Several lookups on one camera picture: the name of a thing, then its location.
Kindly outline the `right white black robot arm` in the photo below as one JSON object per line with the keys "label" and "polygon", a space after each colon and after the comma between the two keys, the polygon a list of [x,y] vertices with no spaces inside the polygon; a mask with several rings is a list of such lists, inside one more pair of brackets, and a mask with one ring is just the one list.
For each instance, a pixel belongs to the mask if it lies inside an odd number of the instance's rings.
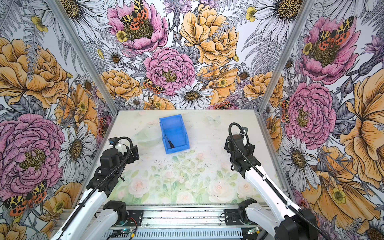
{"label": "right white black robot arm", "polygon": [[317,240],[314,214],[301,209],[279,189],[253,155],[254,145],[244,145],[244,138],[241,134],[228,136],[225,150],[231,155],[233,170],[259,192],[269,209],[254,199],[245,200],[239,204],[241,220],[256,223],[276,240]]}

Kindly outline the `black screwdriver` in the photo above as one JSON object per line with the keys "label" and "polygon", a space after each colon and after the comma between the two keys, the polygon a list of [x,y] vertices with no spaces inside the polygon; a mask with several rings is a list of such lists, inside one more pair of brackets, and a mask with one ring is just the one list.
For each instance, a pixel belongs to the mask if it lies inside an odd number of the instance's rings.
{"label": "black screwdriver", "polygon": [[165,136],[165,139],[168,141],[168,144],[170,145],[170,148],[171,148],[171,149],[174,149],[175,146],[174,146],[174,144],[172,143],[172,141],[167,137],[166,134],[164,134],[164,136]]}

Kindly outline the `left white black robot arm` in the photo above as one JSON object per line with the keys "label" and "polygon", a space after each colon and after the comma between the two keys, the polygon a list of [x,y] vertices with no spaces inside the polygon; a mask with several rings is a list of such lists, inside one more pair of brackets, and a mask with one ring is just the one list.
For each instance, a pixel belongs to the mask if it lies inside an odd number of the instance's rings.
{"label": "left white black robot arm", "polygon": [[106,200],[119,180],[124,180],[122,173],[126,165],[140,158],[138,147],[128,137],[111,138],[109,143],[112,147],[103,151],[101,166],[87,190],[52,240],[100,240],[113,225],[128,220],[124,202]]}

